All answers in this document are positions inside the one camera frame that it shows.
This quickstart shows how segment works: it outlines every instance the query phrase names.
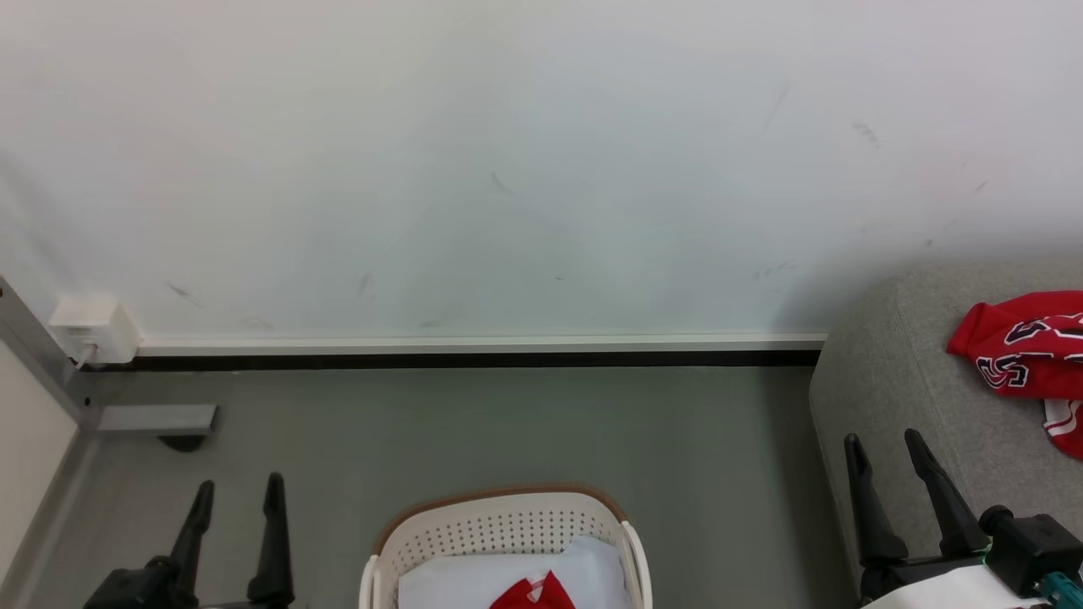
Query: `white wall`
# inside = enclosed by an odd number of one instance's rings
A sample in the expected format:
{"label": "white wall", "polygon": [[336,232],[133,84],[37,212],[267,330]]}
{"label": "white wall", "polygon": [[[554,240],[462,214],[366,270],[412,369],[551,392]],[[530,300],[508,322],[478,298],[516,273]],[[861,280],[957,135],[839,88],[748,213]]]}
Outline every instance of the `white wall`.
{"label": "white wall", "polygon": [[0,341],[0,582],[76,433],[76,423]]}
{"label": "white wall", "polygon": [[0,272],[151,340],[820,332],[1083,223],[1077,0],[0,13]]}

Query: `white laundry basket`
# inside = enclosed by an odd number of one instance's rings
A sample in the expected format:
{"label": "white laundry basket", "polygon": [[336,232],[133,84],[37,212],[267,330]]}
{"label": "white laundry basket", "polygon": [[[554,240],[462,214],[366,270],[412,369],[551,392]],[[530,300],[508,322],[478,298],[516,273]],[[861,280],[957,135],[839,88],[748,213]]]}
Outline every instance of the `white laundry basket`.
{"label": "white laundry basket", "polygon": [[357,606],[397,609],[399,578],[438,556],[559,554],[575,535],[619,549],[632,608],[652,609],[651,574],[636,529],[608,495],[571,484],[497,489],[403,513],[365,565]]}

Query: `red cloth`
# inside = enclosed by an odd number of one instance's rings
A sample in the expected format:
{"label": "red cloth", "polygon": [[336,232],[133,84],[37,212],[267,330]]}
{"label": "red cloth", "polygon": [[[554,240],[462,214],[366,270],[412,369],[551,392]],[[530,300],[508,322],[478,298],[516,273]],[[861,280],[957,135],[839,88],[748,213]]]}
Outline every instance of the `red cloth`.
{"label": "red cloth", "polygon": [[531,593],[537,587],[527,580],[520,580],[508,592],[500,595],[490,609],[575,609],[572,599],[560,585],[557,575],[549,571],[540,582],[542,596],[537,601],[531,600]]}
{"label": "red cloth", "polygon": [[1083,291],[975,304],[948,344],[1010,398],[1083,399]]}

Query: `baseboard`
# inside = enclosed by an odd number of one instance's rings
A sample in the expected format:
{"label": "baseboard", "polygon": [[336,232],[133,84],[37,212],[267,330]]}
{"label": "baseboard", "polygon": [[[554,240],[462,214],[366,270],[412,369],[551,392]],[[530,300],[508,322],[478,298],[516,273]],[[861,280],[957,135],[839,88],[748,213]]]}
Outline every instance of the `baseboard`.
{"label": "baseboard", "polygon": [[147,341],[97,372],[342,368],[812,366],[823,335]]}
{"label": "baseboard", "polygon": [[145,337],[141,358],[236,355],[404,355],[432,353],[617,353],[818,351],[826,334],[669,334],[447,338]]}

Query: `electrical outlet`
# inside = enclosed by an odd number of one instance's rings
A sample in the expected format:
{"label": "electrical outlet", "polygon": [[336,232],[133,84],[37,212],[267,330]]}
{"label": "electrical outlet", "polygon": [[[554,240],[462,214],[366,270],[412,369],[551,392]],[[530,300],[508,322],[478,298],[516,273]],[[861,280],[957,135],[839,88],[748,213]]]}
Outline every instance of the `electrical outlet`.
{"label": "electrical outlet", "polygon": [[49,327],[64,352],[79,361],[93,346],[89,363],[121,364],[132,361],[140,334],[120,302],[112,296],[61,299]]}

